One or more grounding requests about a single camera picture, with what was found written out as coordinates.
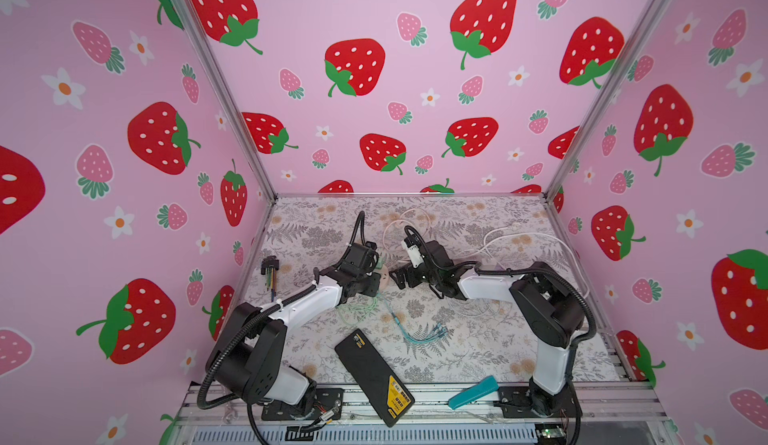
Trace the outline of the round pink power socket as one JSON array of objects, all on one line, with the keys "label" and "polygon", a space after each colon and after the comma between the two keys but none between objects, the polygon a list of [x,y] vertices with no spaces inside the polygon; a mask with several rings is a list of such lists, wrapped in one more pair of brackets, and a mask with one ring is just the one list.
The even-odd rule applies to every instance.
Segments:
[{"label": "round pink power socket", "polygon": [[390,283],[389,270],[386,266],[383,266],[377,273],[380,275],[378,292],[383,293]]}]

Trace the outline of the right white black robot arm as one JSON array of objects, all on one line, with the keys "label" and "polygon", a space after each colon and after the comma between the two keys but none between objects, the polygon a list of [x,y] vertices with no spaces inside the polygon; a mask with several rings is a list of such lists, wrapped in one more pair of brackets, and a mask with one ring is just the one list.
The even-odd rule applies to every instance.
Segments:
[{"label": "right white black robot arm", "polygon": [[524,407],[541,417],[555,413],[573,390],[579,345],[596,334],[595,317],[583,295],[548,264],[491,270],[478,260],[455,262],[442,245],[404,242],[409,263],[389,272],[400,289],[426,284],[440,299],[496,300],[517,306],[538,340],[535,369]]}]

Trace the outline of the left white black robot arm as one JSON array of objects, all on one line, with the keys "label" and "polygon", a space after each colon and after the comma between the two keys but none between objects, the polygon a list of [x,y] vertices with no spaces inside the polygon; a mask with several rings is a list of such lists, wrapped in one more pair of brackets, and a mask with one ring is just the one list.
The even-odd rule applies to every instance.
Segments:
[{"label": "left white black robot arm", "polygon": [[373,242],[349,244],[340,261],[321,271],[304,290],[262,307],[237,306],[206,362],[197,406],[209,410],[235,399],[248,405],[281,402],[305,416],[314,407],[316,383],[282,364],[289,334],[357,294],[375,296],[381,275]]}]

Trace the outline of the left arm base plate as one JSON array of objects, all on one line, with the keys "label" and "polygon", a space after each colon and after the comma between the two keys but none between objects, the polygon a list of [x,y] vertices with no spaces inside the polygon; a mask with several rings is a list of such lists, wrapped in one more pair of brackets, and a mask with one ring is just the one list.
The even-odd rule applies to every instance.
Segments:
[{"label": "left arm base plate", "polygon": [[278,400],[268,402],[262,407],[260,418],[265,422],[338,420],[341,418],[343,398],[343,388],[310,389],[310,394],[296,405]]}]

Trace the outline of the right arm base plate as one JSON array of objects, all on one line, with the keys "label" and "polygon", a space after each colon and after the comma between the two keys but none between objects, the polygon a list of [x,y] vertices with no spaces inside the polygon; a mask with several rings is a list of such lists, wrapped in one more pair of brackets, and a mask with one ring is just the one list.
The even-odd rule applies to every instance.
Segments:
[{"label": "right arm base plate", "polygon": [[558,394],[550,395],[538,388],[507,386],[498,389],[493,406],[509,419],[581,418],[583,412],[574,391],[565,386]]}]

